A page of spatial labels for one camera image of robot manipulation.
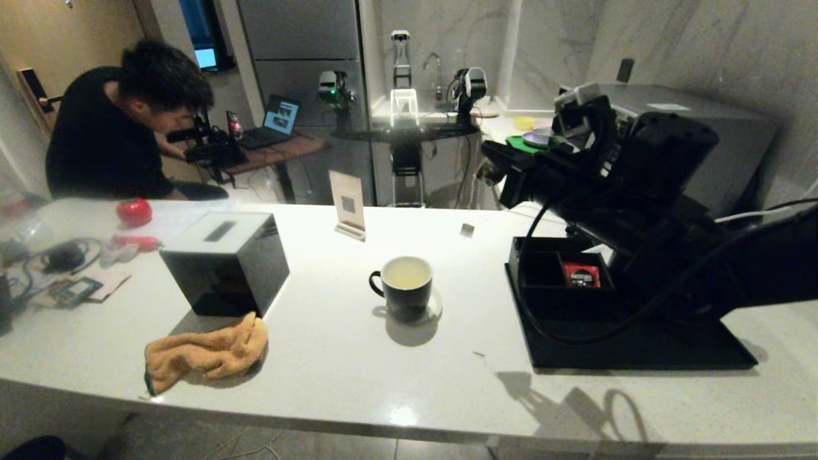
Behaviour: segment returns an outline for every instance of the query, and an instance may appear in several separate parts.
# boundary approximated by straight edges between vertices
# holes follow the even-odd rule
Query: black t-shirt
[[[54,198],[161,198],[173,190],[154,133],[105,94],[105,83],[121,75],[118,67],[100,67],[65,90],[46,157]]]

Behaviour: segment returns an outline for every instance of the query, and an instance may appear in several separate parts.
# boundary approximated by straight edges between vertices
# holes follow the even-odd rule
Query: tissue box
[[[269,213],[210,213],[167,241],[160,256],[203,316],[262,317],[290,274]]]

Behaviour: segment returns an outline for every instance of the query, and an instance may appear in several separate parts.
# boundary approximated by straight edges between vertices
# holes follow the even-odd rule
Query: window
[[[179,0],[179,4],[199,67],[204,71],[236,67],[236,61],[227,52],[213,0]]]

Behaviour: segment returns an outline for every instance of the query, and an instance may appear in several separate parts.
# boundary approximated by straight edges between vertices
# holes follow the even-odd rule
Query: faucet
[[[443,62],[440,60],[440,56],[438,53],[432,52],[427,57],[426,60],[423,61],[423,70],[426,70],[426,67],[429,66],[429,60],[435,58],[438,60],[438,84],[434,86],[434,99],[437,101],[443,100]]]

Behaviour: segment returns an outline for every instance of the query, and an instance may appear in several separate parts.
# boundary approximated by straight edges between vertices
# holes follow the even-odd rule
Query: laptop
[[[293,138],[293,125],[299,107],[301,104],[296,100],[271,95],[267,100],[262,126],[247,130],[239,139],[239,145],[252,150],[289,141]]]

